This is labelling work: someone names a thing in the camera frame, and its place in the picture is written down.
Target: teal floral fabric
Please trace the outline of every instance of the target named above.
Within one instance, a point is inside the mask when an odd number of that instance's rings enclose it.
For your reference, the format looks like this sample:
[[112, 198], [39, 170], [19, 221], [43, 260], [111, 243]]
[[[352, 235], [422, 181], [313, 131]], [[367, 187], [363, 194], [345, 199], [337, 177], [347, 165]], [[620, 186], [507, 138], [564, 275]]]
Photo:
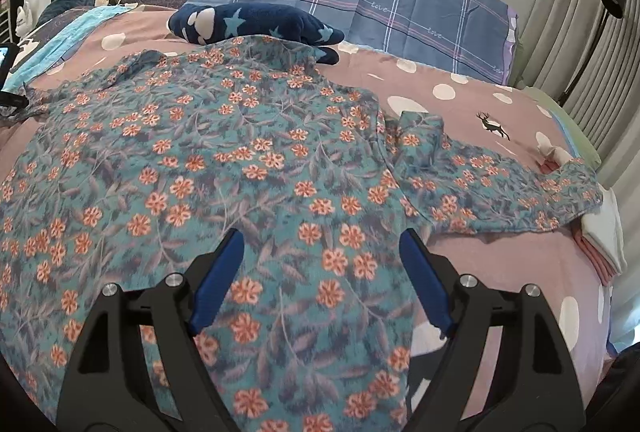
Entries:
[[271, 37], [145, 51], [32, 109], [47, 121], [1, 186], [0, 351], [51, 418], [101, 286], [155, 285], [236, 228], [244, 261], [194, 340], [240, 428], [399, 430], [417, 300], [401, 232], [551, 231], [602, 202], [578, 160], [539, 175], [437, 116], [388, 119]]

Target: deer print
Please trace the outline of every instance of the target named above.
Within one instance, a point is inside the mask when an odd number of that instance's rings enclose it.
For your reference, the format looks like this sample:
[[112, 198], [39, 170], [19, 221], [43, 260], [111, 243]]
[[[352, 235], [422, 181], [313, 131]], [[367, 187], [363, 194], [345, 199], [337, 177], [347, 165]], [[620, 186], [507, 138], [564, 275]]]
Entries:
[[478, 113], [476, 117], [482, 120], [482, 125], [484, 125], [484, 128], [487, 131], [490, 131], [492, 133], [496, 131], [502, 138], [506, 136], [507, 139], [511, 141], [511, 138], [509, 138], [509, 135], [506, 133], [506, 131], [502, 128], [502, 126], [499, 123], [493, 123], [489, 121], [489, 113]]

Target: dark blue star pillow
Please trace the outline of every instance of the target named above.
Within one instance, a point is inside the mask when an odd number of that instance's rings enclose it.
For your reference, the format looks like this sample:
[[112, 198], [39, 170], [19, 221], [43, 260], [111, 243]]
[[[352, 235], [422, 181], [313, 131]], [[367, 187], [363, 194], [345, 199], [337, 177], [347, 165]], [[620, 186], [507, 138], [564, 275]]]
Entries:
[[[239, 35], [271, 35], [309, 46], [338, 44], [344, 34], [299, 8], [271, 3], [199, 6], [185, 3], [169, 18], [169, 30], [192, 44], [212, 44]], [[319, 64], [336, 64], [338, 54], [318, 48]]]

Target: metal bolt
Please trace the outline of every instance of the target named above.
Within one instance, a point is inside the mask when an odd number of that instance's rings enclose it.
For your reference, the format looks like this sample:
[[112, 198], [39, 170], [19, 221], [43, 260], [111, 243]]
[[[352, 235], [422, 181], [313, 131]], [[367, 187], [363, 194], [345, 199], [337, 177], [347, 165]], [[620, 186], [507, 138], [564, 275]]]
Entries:
[[478, 285], [478, 279], [476, 279], [473, 275], [465, 273], [460, 277], [460, 284], [462, 284], [464, 287], [476, 287]]
[[169, 287], [177, 287], [182, 284], [183, 276], [180, 273], [171, 273], [166, 276], [164, 283]]
[[115, 295], [116, 291], [118, 291], [118, 285], [110, 282], [109, 284], [105, 284], [102, 286], [102, 294], [105, 297], [110, 297], [111, 295]]
[[527, 284], [524, 287], [524, 291], [530, 297], [539, 297], [540, 296], [540, 288], [538, 286], [536, 286], [535, 284]]

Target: blue gripper pad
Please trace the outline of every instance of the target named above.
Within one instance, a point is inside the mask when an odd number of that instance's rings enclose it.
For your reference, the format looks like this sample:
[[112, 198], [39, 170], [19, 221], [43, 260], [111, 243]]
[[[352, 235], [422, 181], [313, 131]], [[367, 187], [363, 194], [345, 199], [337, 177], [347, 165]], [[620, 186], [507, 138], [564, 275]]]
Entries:
[[234, 232], [226, 246], [216, 252], [217, 258], [193, 297], [189, 327], [194, 335], [213, 323], [240, 268], [244, 255], [244, 238], [241, 232]]
[[449, 297], [408, 231], [400, 235], [399, 252], [402, 265], [414, 285], [429, 322], [448, 335], [454, 323], [449, 314]]

